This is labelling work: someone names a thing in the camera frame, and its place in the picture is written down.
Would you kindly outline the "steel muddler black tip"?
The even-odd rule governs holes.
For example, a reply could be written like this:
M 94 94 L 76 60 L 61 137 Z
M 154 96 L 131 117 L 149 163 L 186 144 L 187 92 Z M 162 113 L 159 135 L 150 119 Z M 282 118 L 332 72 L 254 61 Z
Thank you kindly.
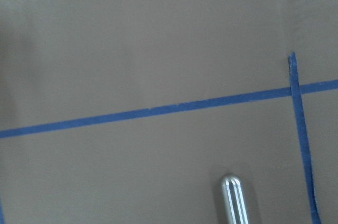
M 225 175 L 221 180 L 221 191 L 227 222 L 231 224 L 249 224 L 241 180 L 234 174 Z

